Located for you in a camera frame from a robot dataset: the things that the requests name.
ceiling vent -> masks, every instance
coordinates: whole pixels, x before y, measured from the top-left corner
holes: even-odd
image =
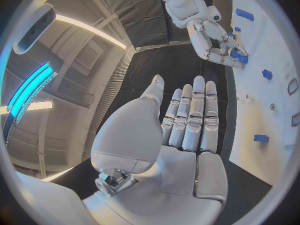
[[[93,40],[90,40],[78,53],[75,60],[91,70],[102,53],[103,50]]]

cable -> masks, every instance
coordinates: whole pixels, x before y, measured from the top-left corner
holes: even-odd
[[[11,140],[12,140],[12,137],[15,135],[15,133],[16,133],[16,131],[17,131],[17,125],[16,125],[16,123],[15,123],[14,121],[13,121],[12,123],[13,123],[13,125],[14,125],[14,132],[13,132],[13,134],[10,136],[9,141],[6,142],[7,148],[9,148],[10,143],[11,143]]]
[[[80,94],[87,94],[87,95],[90,95],[92,101],[91,101],[91,103],[89,103],[88,105],[91,105],[91,104],[94,102],[94,100],[95,100],[94,94],[92,94],[92,93],[88,93],[88,92],[84,92],[84,91],[79,91],[79,90],[77,90],[75,87],[70,86],[69,84],[66,84],[66,87],[69,88],[69,89],[72,89],[72,90],[74,90],[74,91],[76,91],[76,92],[78,92],[78,93],[80,93]]]

blue light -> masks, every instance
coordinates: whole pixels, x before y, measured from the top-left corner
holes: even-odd
[[[22,119],[24,113],[26,112],[29,105],[32,103],[32,101],[35,99],[35,97],[39,94],[39,92],[57,75],[56,72],[52,73],[50,76],[48,76],[28,97],[28,99],[24,102],[22,108],[18,112],[15,118],[16,124],[19,124],[20,120]]]
[[[36,70],[29,78],[27,78],[24,83],[20,86],[20,88],[16,91],[16,93],[13,95],[12,99],[10,100],[7,111],[9,112],[12,109],[12,106],[16,102],[17,98],[20,96],[22,91],[27,87],[27,85],[43,70],[45,70],[47,67],[49,67],[49,62],[45,63],[43,66],[41,66],[38,70]]]
[[[18,112],[20,111],[21,107],[23,106],[24,102],[28,99],[28,97],[32,94],[33,91],[51,74],[53,74],[52,67],[46,68],[44,71],[42,71],[40,74],[38,74],[21,92],[21,94],[18,96],[17,100],[15,101],[10,113],[16,117]]]

